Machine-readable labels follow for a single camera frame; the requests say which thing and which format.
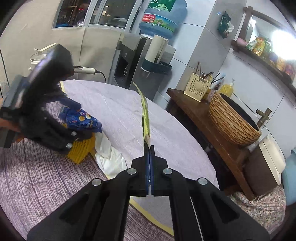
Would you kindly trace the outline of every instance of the white cloth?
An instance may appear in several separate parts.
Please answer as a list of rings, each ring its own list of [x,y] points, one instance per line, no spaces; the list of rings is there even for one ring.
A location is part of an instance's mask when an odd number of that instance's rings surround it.
[[[127,169],[126,161],[120,151],[111,146],[104,132],[95,134],[96,163],[108,179]]]
[[[83,80],[67,80],[63,84],[68,97],[81,103],[86,112],[102,123],[104,133],[122,153],[127,167],[133,159],[143,156],[142,105],[137,92]],[[156,156],[165,158],[168,166],[184,177],[205,177],[218,188],[216,171],[199,143],[171,114],[148,99],[147,103],[151,145]],[[131,199],[157,222],[173,228],[168,197]]]

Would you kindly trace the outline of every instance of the purple wood-grain tablecloth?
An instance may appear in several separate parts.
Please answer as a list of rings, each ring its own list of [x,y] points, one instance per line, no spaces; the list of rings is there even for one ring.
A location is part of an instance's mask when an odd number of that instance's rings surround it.
[[[59,103],[48,105],[56,118],[59,108]],[[0,148],[0,204],[24,238],[34,225],[96,177],[106,180],[90,155],[75,165],[27,139],[10,149]],[[130,205],[124,240],[174,238]]]

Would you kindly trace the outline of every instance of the water bottle label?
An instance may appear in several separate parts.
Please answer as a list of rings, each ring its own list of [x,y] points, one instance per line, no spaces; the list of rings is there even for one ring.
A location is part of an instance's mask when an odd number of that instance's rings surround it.
[[[171,11],[176,0],[151,0],[148,8]]]
[[[158,15],[154,15],[154,14],[148,14],[148,13],[144,14],[142,22],[153,23],[155,25],[164,27],[164,28],[170,30],[172,33],[175,31],[175,29],[177,27],[177,24],[175,24],[171,20],[168,20],[167,18],[164,18],[162,16],[158,16]]]

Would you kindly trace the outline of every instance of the cable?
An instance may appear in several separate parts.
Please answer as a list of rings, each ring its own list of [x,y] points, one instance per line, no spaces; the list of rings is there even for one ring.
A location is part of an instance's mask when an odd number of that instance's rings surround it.
[[[107,84],[107,80],[106,80],[106,77],[105,77],[105,75],[103,74],[103,72],[96,70],[96,74],[102,74],[102,75],[104,76],[105,83]]]
[[[6,68],[5,68],[4,59],[3,59],[3,56],[2,56],[1,49],[0,49],[0,54],[1,54],[2,62],[3,62],[3,67],[4,67],[4,72],[5,72],[7,84],[8,84],[8,87],[9,87],[8,77],[7,77]]]

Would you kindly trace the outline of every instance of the blue snack package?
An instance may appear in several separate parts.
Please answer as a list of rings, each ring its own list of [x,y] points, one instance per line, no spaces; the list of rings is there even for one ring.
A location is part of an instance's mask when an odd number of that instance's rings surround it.
[[[72,130],[90,130],[91,132],[101,132],[102,124],[95,117],[85,112],[83,109],[74,110],[67,106],[62,107],[59,118],[63,120],[68,128]]]

